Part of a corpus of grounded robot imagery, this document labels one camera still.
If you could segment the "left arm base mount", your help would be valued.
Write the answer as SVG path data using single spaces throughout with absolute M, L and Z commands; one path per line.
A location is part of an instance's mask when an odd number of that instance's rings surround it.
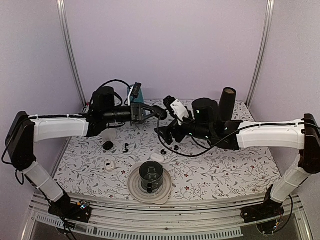
M 52 202 L 48 209 L 48 213 L 63 219 L 88 223 L 91 218 L 92 210 L 93 209 L 90 206 L 83 206 L 83 204 Z

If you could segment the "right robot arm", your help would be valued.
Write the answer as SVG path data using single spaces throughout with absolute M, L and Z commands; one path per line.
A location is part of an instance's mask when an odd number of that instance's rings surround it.
M 320 172 L 320 127 L 312 114 L 292 121 L 250 122 L 232 120 L 233 99 L 217 103 L 199 98 L 192 102 L 192 110 L 171 96 L 163 104 L 173 117 L 168 126 L 155 128 L 164 147 L 190 136 L 207 141 L 211 148 L 225 150 L 280 147 L 299 151 L 284 176 L 268 188 L 258 208 L 262 218 L 269 218 L 310 175 Z

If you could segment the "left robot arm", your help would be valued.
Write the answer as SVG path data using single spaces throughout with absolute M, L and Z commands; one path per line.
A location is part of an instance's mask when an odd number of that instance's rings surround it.
M 68 137 L 96 137 L 109 124 L 143 123 L 152 117 L 164 120 L 168 116 L 163 108 L 141 102 L 117 105 L 115 99 L 119 98 L 112 87 L 101 86 L 92 94 L 85 113 L 31 116 L 20 111 L 10 127 L 4 150 L 10 159 L 8 164 L 41 190 L 63 217 L 74 213 L 74 205 L 62 187 L 37 162 L 34 143 Z

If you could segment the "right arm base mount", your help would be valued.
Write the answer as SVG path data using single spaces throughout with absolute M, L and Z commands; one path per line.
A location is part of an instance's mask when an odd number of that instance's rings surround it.
M 245 223 L 261 221 L 283 215 L 285 213 L 281 204 L 260 203 L 252 206 L 243 207 L 240 216 Z

